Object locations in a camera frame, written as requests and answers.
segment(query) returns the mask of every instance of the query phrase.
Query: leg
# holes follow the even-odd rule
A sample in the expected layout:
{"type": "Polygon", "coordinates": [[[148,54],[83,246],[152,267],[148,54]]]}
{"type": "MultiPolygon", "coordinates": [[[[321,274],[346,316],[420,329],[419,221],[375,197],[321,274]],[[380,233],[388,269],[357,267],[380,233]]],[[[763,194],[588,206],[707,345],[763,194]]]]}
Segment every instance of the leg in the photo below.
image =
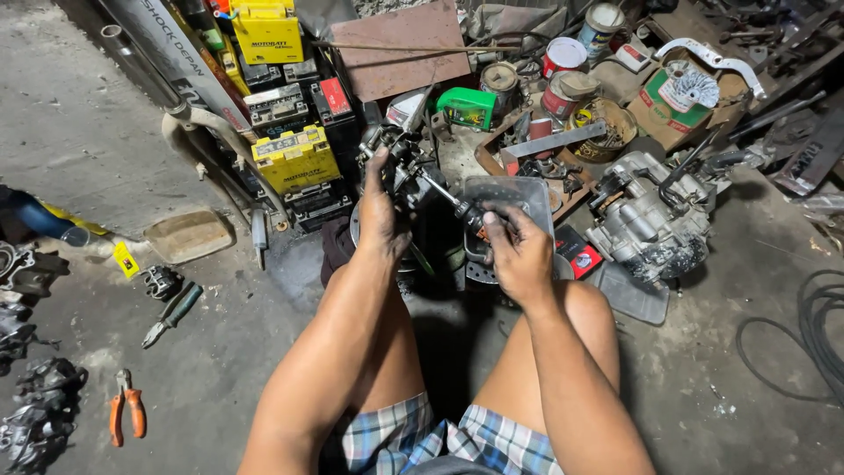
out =
{"type": "MultiPolygon", "coordinates": [[[[613,312],[606,297],[597,288],[578,281],[556,282],[555,294],[583,344],[618,392],[619,348],[613,312]]],[[[513,326],[498,363],[472,403],[542,434],[548,433],[530,330],[524,315],[513,326]]]]}
{"type": "MultiPolygon", "coordinates": [[[[334,282],[345,271],[345,266],[334,271],[325,295],[332,291],[334,282]]],[[[354,415],[390,407],[424,390],[410,313],[398,286],[393,283],[381,311],[381,323],[372,354],[354,390],[349,413],[354,415]]]]}

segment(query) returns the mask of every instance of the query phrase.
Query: yellow battery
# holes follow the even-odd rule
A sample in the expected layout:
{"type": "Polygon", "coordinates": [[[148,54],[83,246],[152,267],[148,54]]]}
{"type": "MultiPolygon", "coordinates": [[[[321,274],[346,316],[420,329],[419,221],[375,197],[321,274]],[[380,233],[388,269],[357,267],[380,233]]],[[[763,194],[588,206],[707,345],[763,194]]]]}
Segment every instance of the yellow battery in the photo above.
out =
{"type": "Polygon", "coordinates": [[[258,139],[252,157],[258,171],[281,194],[340,178],[325,129],[316,125],[305,126],[298,134],[289,131],[277,139],[258,139]]]}
{"type": "Polygon", "coordinates": [[[232,0],[231,21],[248,64],[305,61],[293,0],[232,0]]]}
{"type": "Polygon", "coordinates": [[[243,75],[241,74],[241,63],[237,61],[235,48],[231,45],[231,40],[228,35],[223,35],[223,43],[225,46],[217,52],[217,61],[219,61],[219,65],[223,68],[225,73],[229,75],[231,82],[235,84],[237,90],[246,97],[252,92],[249,91],[249,87],[246,86],[246,81],[243,80],[243,75]]]}

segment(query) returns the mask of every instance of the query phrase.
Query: knee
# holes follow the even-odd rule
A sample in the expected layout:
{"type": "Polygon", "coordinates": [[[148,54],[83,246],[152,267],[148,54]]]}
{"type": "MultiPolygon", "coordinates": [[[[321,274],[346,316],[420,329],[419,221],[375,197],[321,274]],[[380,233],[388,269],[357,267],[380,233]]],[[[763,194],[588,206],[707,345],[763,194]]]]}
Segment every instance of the knee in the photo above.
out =
{"type": "Polygon", "coordinates": [[[615,326],[613,310],[609,307],[603,292],[592,284],[581,281],[555,281],[554,291],[557,303],[565,310],[569,318],[604,324],[612,322],[615,326]]]}

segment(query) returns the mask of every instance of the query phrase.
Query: hand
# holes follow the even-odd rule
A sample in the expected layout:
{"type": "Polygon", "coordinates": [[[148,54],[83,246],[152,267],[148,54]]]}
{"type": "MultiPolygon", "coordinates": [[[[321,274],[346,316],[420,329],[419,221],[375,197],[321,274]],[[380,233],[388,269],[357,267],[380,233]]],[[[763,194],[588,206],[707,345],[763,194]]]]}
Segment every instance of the hand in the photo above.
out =
{"type": "Polygon", "coordinates": [[[530,303],[553,302],[554,240],[516,206],[485,207],[492,209],[484,213],[484,226],[492,245],[492,255],[487,260],[491,257],[501,290],[523,308],[530,303]]]}
{"type": "Polygon", "coordinates": [[[358,203],[358,251],[398,261],[410,245],[412,234],[409,229],[397,229],[396,210],[392,199],[384,191],[381,174],[389,155],[387,147],[380,147],[366,162],[364,195],[358,203]]]}

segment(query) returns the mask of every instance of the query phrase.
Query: orange-handled pliers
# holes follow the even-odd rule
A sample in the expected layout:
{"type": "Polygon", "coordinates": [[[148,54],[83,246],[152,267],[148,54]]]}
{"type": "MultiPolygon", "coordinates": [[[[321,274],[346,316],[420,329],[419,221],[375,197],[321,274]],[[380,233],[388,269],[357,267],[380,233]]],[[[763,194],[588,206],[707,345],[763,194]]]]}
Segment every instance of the orange-handled pliers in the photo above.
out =
{"type": "Polygon", "coordinates": [[[120,391],[117,396],[111,398],[111,415],[109,416],[109,430],[111,431],[111,444],[115,447],[123,447],[123,431],[121,429],[121,418],[123,416],[123,402],[129,401],[129,408],[132,411],[132,426],[135,429],[135,437],[144,437],[147,434],[147,416],[143,411],[141,402],[141,390],[132,389],[132,374],[128,369],[121,369],[117,372],[117,388],[120,391]]]}

